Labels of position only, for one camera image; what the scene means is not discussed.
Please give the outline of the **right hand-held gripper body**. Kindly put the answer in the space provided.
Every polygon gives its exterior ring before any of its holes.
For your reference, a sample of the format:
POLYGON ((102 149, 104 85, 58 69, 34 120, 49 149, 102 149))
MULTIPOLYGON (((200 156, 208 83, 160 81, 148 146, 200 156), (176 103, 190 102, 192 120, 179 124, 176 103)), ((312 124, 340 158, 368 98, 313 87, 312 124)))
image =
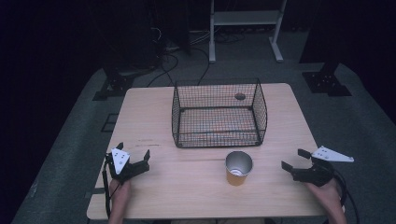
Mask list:
POLYGON ((327 184, 334 176, 332 162, 353 162, 354 158, 321 146, 310 152, 312 166, 307 169, 293 168, 291 176, 294 181, 311 183, 318 187, 327 184))

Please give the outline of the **orange cup with silver inside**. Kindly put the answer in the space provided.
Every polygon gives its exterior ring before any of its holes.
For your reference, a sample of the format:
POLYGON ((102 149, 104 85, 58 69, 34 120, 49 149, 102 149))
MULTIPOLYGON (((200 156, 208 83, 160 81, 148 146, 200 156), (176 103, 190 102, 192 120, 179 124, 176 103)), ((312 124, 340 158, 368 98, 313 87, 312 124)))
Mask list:
POLYGON ((228 183, 241 186, 253 169, 253 160, 244 151, 232 151, 225 159, 225 168, 228 183))

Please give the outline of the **person's right hand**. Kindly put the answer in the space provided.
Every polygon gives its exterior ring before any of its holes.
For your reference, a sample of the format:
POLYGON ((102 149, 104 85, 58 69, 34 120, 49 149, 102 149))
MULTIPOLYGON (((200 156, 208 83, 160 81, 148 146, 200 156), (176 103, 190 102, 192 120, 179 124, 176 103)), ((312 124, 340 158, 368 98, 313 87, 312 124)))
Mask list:
POLYGON ((344 214, 344 210, 340 203, 337 183, 334 179, 321 187, 311 183, 304 183, 304 185, 318 200, 329 217, 341 216, 344 214))

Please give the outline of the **black stand base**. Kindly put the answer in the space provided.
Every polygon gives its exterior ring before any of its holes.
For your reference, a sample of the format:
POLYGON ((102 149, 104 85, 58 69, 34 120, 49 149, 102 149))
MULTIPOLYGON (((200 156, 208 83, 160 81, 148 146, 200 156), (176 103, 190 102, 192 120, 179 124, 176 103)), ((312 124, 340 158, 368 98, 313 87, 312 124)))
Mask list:
POLYGON ((116 67, 105 67, 106 79, 101 89, 93 96, 94 101, 104 101, 109 97, 121 97, 133 86, 133 75, 122 75, 116 67))
POLYGON ((351 96, 348 88, 335 76, 339 63, 326 62, 316 72, 303 72, 303 77, 313 93, 327 93, 332 97, 351 96))

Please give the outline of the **person's left hand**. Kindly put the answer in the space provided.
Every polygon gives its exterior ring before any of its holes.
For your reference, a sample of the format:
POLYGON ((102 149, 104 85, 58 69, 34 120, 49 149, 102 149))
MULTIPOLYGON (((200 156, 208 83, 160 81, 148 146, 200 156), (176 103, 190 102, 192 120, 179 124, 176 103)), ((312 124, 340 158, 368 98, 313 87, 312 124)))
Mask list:
POLYGON ((131 198, 131 182, 126 181, 121 184, 118 180, 112 179, 109 184, 110 199, 114 205, 125 205, 131 198))

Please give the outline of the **white metal frame stand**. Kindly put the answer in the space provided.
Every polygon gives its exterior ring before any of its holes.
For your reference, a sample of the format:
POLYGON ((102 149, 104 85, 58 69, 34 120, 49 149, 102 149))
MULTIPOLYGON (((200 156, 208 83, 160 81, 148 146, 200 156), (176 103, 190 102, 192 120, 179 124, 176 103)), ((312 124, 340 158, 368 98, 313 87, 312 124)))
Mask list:
POLYGON ((277 44, 281 24, 283 21, 288 0, 282 0, 277 10, 264 11, 216 11, 215 0, 211 0, 208 60, 216 61, 215 28, 220 26, 244 26, 244 25, 274 25, 275 30, 269 37, 269 43, 278 63, 283 63, 284 58, 277 44))

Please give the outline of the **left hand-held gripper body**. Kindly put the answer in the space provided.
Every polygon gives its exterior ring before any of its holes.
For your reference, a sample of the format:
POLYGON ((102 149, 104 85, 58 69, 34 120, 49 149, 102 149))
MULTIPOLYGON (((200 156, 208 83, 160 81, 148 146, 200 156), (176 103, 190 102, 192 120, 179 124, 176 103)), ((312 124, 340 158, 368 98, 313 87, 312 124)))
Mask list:
POLYGON ((130 154, 126 151, 113 148, 106 155, 110 175, 120 183, 141 175, 149 170, 149 162, 142 161, 130 163, 130 154))

